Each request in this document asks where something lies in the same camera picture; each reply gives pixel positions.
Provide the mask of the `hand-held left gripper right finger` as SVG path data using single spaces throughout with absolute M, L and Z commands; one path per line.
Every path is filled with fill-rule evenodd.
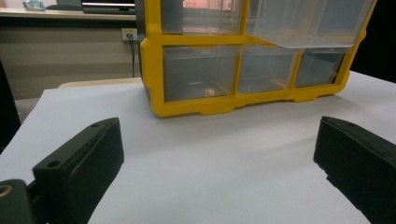
M 314 162 L 372 224 L 396 224 L 396 145 L 346 120 L 322 117 Z

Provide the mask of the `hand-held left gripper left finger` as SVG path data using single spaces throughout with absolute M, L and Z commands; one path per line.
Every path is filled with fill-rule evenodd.
M 33 168 L 38 220 L 87 224 L 123 162 L 119 119 L 86 127 Z

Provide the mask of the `yellow drawer cabinet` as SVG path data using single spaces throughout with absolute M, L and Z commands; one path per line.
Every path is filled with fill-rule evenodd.
M 140 68 L 150 107 L 159 117 L 194 113 L 210 115 L 229 112 L 245 105 L 275 101 L 303 102 L 314 100 L 320 96 L 335 94 L 341 91 L 347 84 L 349 68 L 361 41 L 366 36 L 366 27 L 373 14 L 376 3 L 377 0 L 375 0 L 373 8 L 370 10 L 368 18 L 363 24 L 357 42 L 349 48 L 340 48 L 346 49 L 346 53 L 331 84 L 309 87 L 294 86 L 303 53 L 308 49 L 304 48 L 297 49 L 299 50 L 299 54 L 296 57 L 289 84 L 285 89 L 240 93 L 238 91 L 238 83 L 243 47 L 245 45 L 281 47 L 247 33 L 248 16 L 255 11 L 255 0 L 245 0 L 240 17 L 240 29 L 235 35 L 164 34 L 162 29 L 161 0 L 136 0 Z M 232 92 L 223 96 L 165 102 L 163 89 L 163 48 L 183 46 L 238 46 L 239 53 L 236 57 Z

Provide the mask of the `clear plastic drawer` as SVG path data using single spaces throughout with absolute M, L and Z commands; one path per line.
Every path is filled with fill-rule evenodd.
M 255 0 L 247 33 L 288 49 L 349 48 L 375 0 Z
M 163 48 L 165 102 L 230 94 L 238 53 L 238 46 Z
M 245 0 L 161 0 L 162 29 L 169 35 L 235 35 Z
M 306 49 L 294 81 L 295 87 L 331 84 L 343 61 L 346 49 Z
M 297 49 L 245 45 L 242 49 L 238 91 L 252 93 L 285 89 L 298 54 Z

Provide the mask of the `white table sheet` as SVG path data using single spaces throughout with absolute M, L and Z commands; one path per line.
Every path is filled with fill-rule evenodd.
M 125 161 L 92 224 L 369 224 L 314 163 L 320 119 L 396 144 L 396 84 L 352 73 L 333 96 L 161 119 L 139 84 L 44 91 L 0 154 L 0 181 L 88 125 L 120 120 Z

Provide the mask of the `beige shelf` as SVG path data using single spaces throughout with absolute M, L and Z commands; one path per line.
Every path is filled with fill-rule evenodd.
M 85 14 L 82 11 L 67 11 L 67 10 L 30 11 L 30 10 L 26 10 L 24 8 L 9 8 L 9 7 L 0 7 L 0 17 L 37 18 L 37 19 L 136 21 L 135 15 Z

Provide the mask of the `light blue cloth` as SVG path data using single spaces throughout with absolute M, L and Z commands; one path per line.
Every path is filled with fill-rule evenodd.
M 29 11 L 45 11 L 46 7 L 41 0 L 25 0 L 22 2 L 23 7 Z

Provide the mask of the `white wall socket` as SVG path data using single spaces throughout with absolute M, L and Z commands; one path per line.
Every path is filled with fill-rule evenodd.
M 136 40 L 137 30 L 135 28 L 122 28 L 121 36 L 123 41 Z

